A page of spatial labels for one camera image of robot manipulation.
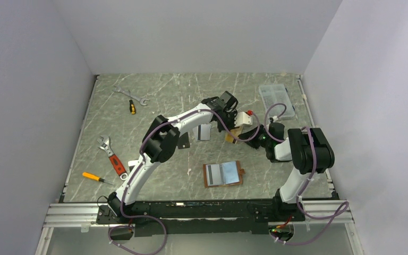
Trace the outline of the black card with chip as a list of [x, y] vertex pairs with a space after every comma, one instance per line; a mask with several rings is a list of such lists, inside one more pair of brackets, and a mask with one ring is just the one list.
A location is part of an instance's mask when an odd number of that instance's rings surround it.
[[182, 136], [179, 137], [178, 144], [177, 144], [178, 149], [188, 149], [190, 148], [190, 141], [189, 141], [189, 134], [185, 133]]

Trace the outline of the orange credit card stack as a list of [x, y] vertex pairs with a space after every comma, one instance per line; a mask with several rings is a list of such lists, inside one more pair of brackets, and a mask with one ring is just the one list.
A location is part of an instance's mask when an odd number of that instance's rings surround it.
[[242, 126], [230, 130], [229, 132], [226, 133], [225, 141], [228, 143], [236, 144], [238, 140], [234, 139], [234, 137], [238, 138], [242, 131], [243, 131]]

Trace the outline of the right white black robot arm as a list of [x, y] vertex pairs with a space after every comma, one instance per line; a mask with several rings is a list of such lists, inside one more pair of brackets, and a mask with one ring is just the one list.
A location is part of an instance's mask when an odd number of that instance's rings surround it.
[[292, 162], [293, 169], [279, 189], [279, 201], [271, 207], [277, 220], [285, 220], [292, 213], [292, 206], [304, 212], [302, 195], [313, 178], [332, 168], [335, 154], [320, 128], [285, 130], [283, 124], [273, 122], [267, 127], [252, 129], [238, 136], [245, 143], [258, 149], [263, 147], [272, 163]]

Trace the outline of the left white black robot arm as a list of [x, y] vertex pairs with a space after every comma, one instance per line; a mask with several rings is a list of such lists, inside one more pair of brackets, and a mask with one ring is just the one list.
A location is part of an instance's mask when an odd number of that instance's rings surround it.
[[206, 98], [196, 107], [176, 116], [158, 115], [142, 139], [135, 166], [123, 184], [108, 197], [110, 216], [118, 223], [127, 222], [141, 188], [153, 171], [174, 155], [180, 136], [212, 121], [217, 123], [219, 132], [234, 128], [237, 105], [238, 100], [224, 91], [221, 96]]

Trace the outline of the silver striped credit card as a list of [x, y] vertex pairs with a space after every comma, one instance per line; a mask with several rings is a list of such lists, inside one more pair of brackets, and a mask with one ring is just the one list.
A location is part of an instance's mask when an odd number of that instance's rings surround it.
[[194, 137], [197, 141], [209, 141], [211, 137], [212, 124], [201, 124], [192, 129]]

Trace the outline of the brown leather card holder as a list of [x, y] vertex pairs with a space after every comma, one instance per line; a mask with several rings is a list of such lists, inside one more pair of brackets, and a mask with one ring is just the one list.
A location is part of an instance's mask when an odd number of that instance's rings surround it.
[[245, 170], [238, 160], [203, 165], [203, 180], [206, 188], [241, 185], [244, 174]]

